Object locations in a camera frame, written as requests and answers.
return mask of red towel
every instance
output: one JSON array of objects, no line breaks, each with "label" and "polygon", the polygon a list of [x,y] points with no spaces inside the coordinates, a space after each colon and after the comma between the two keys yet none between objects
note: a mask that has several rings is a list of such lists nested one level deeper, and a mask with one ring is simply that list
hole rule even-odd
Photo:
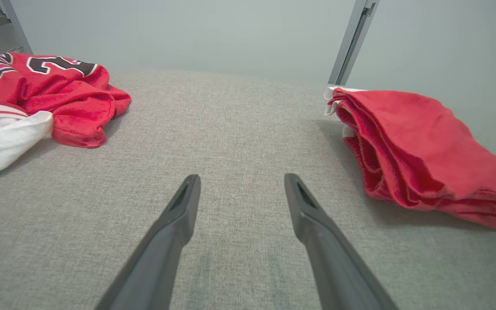
[{"label": "red towel", "polygon": [[98,147],[106,142],[104,126],[131,102],[126,92],[110,86],[108,74],[102,65],[75,59],[3,53],[0,102],[28,115],[52,112],[51,135],[58,143]]},{"label": "red towel", "polygon": [[439,210],[496,228],[496,155],[439,101],[413,93],[333,91],[329,105],[366,193],[413,210]]}]

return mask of red fabric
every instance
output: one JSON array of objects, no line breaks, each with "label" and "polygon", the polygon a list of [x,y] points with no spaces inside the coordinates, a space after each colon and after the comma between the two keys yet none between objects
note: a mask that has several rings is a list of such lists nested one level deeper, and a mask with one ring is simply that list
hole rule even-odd
[{"label": "red fabric", "polygon": [[131,102],[126,92],[109,85],[108,74],[101,65],[74,59],[5,53],[0,55],[0,102],[28,115],[52,112],[51,135],[58,143],[98,147],[106,142],[104,126]]},{"label": "red fabric", "polygon": [[366,193],[413,210],[439,210],[496,228],[496,155],[453,112],[429,97],[336,88],[338,117]]}]

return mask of gray fabric surface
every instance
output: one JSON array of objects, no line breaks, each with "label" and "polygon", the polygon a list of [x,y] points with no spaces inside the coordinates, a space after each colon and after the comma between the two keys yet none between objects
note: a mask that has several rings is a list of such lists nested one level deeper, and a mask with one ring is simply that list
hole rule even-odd
[{"label": "gray fabric surface", "polygon": [[183,179],[201,176],[172,309],[318,309],[283,175],[301,176],[402,310],[496,309],[496,231],[368,198],[324,86],[193,72],[129,92],[98,149],[35,145],[0,172],[0,309],[91,309]]}]

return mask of gray wall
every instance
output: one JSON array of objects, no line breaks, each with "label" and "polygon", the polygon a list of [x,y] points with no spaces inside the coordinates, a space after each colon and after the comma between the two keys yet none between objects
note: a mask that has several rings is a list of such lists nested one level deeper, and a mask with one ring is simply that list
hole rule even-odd
[{"label": "gray wall", "polygon": [[11,0],[36,54],[326,83],[355,0]]},{"label": "gray wall", "polygon": [[6,53],[14,47],[19,47],[20,43],[16,39],[14,26],[4,24],[0,26],[0,54]]},{"label": "gray wall", "polygon": [[382,0],[346,86],[434,97],[496,154],[496,1]]}]

